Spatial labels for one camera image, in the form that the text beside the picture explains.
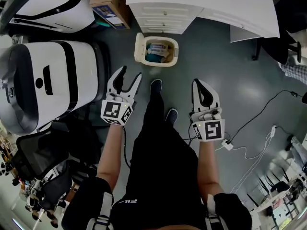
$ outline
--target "white trash can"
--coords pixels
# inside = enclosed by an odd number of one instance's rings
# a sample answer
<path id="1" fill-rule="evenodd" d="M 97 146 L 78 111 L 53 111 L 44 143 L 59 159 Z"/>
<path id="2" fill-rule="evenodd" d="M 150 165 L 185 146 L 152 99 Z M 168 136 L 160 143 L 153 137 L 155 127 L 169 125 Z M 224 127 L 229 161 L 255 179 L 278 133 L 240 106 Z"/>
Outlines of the white trash can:
<path id="1" fill-rule="evenodd" d="M 163 44 L 168 46 L 169 54 L 167 57 L 164 58 L 164 63 L 150 62 L 145 59 L 148 53 L 146 48 L 151 44 Z M 178 43 L 172 38 L 162 36 L 144 37 L 142 33 L 138 33 L 136 35 L 134 58 L 137 62 L 141 62 L 144 65 L 153 67 L 172 67 L 177 62 L 178 53 Z"/>

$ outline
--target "plug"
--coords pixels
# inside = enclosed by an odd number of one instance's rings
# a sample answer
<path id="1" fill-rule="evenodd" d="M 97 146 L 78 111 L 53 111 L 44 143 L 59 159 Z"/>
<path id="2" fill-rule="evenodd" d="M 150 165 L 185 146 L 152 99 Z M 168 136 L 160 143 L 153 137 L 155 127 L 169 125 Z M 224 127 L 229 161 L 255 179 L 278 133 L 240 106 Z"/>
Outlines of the plug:
<path id="1" fill-rule="evenodd" d="M 298 94 L 295 93 L 295 92 L 293 92 L 293 91 L 291 91 L 290 93 L 291 93 L 294 97 L 297 97 L 297 96 L 298 96 Z"/>
<path id="2" fill-rule="evenodd" d="M 223 140 L 222 141 L 222 146 L 225 147 L 228 151 L 230 151 L 234 146 L 228 141 L 228 140 Z"/>
<path id="3" fill-rule="evenodd" d="M 276 130 L 276 129 L 277 129 L 277 126 L 276 126 L 276 125 L 273 125 L 273 126 L 272 126 L 272 130 L 271 130 L 271 135 L 270 135 L 271 138 L 274 137 L 274 135 L 275 135 L 275 130 Z"/>

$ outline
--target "black t-shirt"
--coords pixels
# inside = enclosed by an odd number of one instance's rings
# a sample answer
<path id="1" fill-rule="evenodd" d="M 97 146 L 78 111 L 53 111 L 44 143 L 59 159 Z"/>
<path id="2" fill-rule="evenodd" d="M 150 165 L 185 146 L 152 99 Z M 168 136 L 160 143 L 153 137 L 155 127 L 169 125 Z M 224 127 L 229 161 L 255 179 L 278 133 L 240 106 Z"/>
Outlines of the black t-shirt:
<path id="1" fill-rule="evenodd" d="M 170 225 L 190 225 L 205 230 L 206 207 L 201 203 L 192 204 L 191 197 L 181 195 L 176 202 L 167 202 L 165 198 L 161 201 L 153 196 L 142 202 L 124 196 L 114 204 L 108 183 L 100 178 L 89 178 L 68 206 L 62 226 L 64 230 L 95 229 L 88 225 L 92 222 L 94 226 L 96 222 L 104 226 L 111 224 L 114 230 L 157 229 Z M 223 218 L 229 230 L 251 229 L 251 216 L 237 195 L 218 194 L 214 201 L 216 214 Z"/>

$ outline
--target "power strip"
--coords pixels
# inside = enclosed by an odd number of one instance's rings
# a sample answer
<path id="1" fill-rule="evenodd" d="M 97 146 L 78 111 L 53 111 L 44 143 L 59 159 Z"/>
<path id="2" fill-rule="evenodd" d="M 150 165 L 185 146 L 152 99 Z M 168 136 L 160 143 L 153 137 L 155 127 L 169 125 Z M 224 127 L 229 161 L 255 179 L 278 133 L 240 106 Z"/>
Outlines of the power strip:
<path id="1" fill-rule="evenodd" d="M 230 151 L 234 146 L 228 141 L 228 140 L 223 140 L 222 141 L 222 146 L 225 147 L 228 151 Z"/>

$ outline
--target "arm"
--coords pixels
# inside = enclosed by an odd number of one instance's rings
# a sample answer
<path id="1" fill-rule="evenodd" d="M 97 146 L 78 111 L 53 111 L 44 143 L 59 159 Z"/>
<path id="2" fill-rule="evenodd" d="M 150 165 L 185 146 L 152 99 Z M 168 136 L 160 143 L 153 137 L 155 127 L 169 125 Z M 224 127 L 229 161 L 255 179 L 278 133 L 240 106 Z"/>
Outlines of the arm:
<path id="1" fill-rule="evenodd" d="M 120 171 L 121 137 L 122 126 L 111 125 L 97 168 L 97 177 L 106 180 L 111 191 L 114 190 Z"/>
<path id="2" fill-rule="evenodd" d="M 213 142 L 200 142 L 200 152 L 197 168 L 197 182 L 201 198 L 206 204 L 208 194 L 223 193 L 219 185 L 219 175 L 215 158 Z"/>

